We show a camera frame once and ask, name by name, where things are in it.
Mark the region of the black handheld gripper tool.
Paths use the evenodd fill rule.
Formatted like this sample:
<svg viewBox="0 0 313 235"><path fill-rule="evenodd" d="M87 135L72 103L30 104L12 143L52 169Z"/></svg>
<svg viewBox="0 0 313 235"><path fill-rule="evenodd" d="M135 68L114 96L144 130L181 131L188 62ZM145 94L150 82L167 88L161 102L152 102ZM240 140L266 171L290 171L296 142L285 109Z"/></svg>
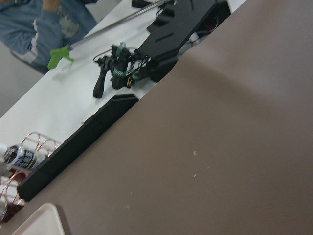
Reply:
<svg viewBox="0 0 313 235"><path fill-rule="evenodd" d="M100 75L93 89L93 97L102 98L107 72L111 72L112 87L119 90L123 87L131 88L133 84L148 77L151 58L142 54L137 48L127 48L125 42L118 46L112 45L110 56L102 53L103 57L95 56L93 61L100 66Z"/></svg>

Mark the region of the long black bar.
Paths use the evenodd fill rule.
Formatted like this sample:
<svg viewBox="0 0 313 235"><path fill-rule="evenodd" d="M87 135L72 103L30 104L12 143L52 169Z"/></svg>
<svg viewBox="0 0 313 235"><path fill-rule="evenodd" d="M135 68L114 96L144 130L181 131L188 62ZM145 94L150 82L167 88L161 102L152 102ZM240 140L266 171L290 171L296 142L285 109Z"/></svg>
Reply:
<svg viewBox="0 0 313 235"><path fill-rule="evenodd" d="M31 201L138 101L134 94L113 96L17 186L20 198Z"/></svg>

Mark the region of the small labelled bottle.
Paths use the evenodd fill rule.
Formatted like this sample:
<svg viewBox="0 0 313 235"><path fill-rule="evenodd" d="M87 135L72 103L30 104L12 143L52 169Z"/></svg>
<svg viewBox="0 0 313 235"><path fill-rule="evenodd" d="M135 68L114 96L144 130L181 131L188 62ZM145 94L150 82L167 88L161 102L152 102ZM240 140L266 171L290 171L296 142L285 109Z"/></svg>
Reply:
<svg viewBox="0 0 313 235"><path fill-rule="evenodd" d="M30 173L47 158L47 154L32 150L20 144L14 146L0 144L0 162L7 169Z"/></svg>

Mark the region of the beige plastic tray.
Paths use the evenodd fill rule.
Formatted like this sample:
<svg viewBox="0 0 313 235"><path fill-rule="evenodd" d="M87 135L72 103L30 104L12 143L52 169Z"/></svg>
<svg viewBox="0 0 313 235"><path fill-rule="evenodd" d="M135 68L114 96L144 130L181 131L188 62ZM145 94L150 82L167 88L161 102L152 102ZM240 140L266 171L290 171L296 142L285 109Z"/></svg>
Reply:
<svg viewBox="0 0 313 235"><path fill-rule="evenodd" d="M8 223L23 205L8 205L0 203L0 233L5 234L3 224ZM44 203L27 219L23 220L10 235L69 235L71 232L65 227L61 219L60 210L52 203Z"/></svg>

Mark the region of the seated person in denim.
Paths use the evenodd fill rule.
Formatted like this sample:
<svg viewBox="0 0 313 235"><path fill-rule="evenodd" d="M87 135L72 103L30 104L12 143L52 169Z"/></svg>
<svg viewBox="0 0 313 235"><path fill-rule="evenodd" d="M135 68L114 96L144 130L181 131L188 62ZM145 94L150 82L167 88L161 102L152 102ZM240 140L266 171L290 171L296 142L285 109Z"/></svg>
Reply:
<svg viewBox="0 0 313 235"><path fill-rule="evenodd" d="M0 40L19 60L47 72L50 52L76 43L97 24L95 0L2 0Z"/></svg>

